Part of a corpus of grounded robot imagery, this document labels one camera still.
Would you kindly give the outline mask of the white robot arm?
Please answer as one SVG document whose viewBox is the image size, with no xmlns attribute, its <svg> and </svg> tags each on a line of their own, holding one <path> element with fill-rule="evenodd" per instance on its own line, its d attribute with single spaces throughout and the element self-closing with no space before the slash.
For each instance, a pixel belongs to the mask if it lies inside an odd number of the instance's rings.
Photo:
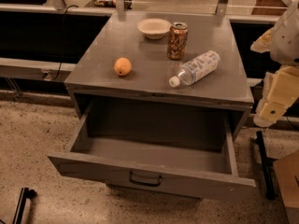
<svg viewBox="0 0 299 224">
<path fill-rule="evenodd" d="M 294 1 L 275 23 L 250 47 L 252 51 L 269 51 L 272 61 L 280 64 L 275 72 L 266 72 L 263 97 L 256 107 L 255 125 L 275 124 L 299 98 L 299 4 Z"/>
</svg>

